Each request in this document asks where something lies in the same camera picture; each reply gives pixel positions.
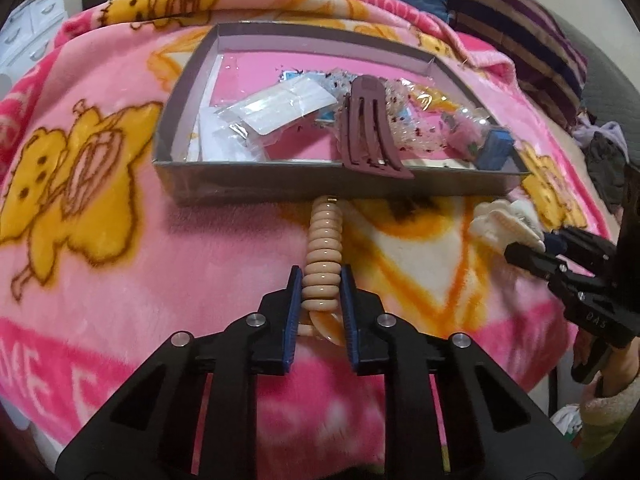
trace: drawer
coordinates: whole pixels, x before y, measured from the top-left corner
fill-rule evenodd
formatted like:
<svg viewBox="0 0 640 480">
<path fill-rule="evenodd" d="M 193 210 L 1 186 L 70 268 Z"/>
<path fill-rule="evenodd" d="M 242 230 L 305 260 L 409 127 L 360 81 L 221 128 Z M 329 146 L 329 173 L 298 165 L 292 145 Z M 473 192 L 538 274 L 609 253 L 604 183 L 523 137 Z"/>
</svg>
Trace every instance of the drawer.
<svg viewBox="0 0 640 480">
<path fill-rule="evenodd" d="M 5 72 L 15 84 L 50 50 L 58 29 L 65 21 L 66 14 L 60 16 L 49 28 L 35 36 L 18 54 L 3 63 Z"/>
<path fill-rule="evenodd" d="M 65 0 L 30 0 L 28 7 L 37 34 L 65 13 Z"/>
<path fill-rule="evenodd" d="M 14 10 L 0 30 L 0 62 L 20 51 L 31 40 L 32 35 L 29 8 Z"/>
</svg>

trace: white dresser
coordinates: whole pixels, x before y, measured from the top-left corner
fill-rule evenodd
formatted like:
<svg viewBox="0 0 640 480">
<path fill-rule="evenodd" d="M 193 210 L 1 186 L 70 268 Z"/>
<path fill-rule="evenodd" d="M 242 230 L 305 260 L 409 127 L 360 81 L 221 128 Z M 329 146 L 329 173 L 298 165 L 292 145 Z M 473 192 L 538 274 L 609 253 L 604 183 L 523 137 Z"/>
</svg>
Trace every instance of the white dresser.
<svg viewBox="0 0 640 480">
<path fill-rule="evenodd" d="M 0 99 L 49 51 L 66 18 L 64 0 L 26 0 L 12 11 L 0 30 Z"/>
</svg>

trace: sleeve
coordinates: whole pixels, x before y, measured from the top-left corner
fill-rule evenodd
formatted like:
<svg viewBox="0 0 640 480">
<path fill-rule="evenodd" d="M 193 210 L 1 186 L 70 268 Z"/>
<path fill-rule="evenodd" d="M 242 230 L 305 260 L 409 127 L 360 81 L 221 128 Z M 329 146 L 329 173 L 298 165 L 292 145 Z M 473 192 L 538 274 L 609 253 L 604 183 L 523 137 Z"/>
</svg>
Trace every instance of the sleeve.
<svg viewBox="0 0 640 480">
<path fill-rule="evenodd" d="M 598 374 L 585 388 L 580 403 L 582 441 L 578 452 L 587 465 L 611 445 L 640 400 L 640 376 L 614 397 L 599 397 L 599 384 Z"/>
</svg>

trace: bed sheet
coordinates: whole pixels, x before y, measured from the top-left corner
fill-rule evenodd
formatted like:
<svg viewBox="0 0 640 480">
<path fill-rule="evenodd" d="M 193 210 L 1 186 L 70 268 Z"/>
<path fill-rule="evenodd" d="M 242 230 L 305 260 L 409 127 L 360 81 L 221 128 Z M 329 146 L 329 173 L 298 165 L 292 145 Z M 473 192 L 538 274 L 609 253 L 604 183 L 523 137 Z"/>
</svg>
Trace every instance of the bed sheet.
<svg viewBox="0 0 640 480">
<path fill-rule="evenodd" d="M 551 207 L 607 233 L 510 60 L 466 49 L 437 20 L 426 34 L 358 0 L 115 0 L 89 10 L 0 103 L 0 395 L 62 444 L 172 332 L 221 330 L 304 258 L 309 204 L 177 208 L 150 163 L 154 125 L 190 53 L 213 23 L 247 17 L 440 55 L 544 168 L 530 186 L 550 197 L 539 213 L 553 216 Z M 345 202 L 345 258 L 389 311 L 437 336 L 469 332 L 530 389 L 573 329 L 544 283 L 470 238 L 479 200 Z M 343 350 L 300 342 L 290 376 L 260 378 L 258 392 L 262 478 L 381 461 L 382 381 L 354 377 Z"/>
</svg>

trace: hand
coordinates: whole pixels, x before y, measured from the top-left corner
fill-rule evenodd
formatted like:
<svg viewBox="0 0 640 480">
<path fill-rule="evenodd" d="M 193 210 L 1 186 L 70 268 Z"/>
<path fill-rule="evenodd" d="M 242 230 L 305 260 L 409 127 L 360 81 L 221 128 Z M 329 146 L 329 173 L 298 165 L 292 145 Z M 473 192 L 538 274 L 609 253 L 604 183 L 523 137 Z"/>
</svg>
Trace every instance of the hand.
<svg viewBox="0 0 640 480">
<path fill-rule="evenodd" d="M 574 343 L 574 366 L 587 364 L 593 336 L 580 329 Z M 600 373 L 602 374 L 602 395 L 613 397 L 626 389 L 638 376 L 640 370 L 640 338 L 634 339 L 625 349 L 613 348 Z"/>
</svg>

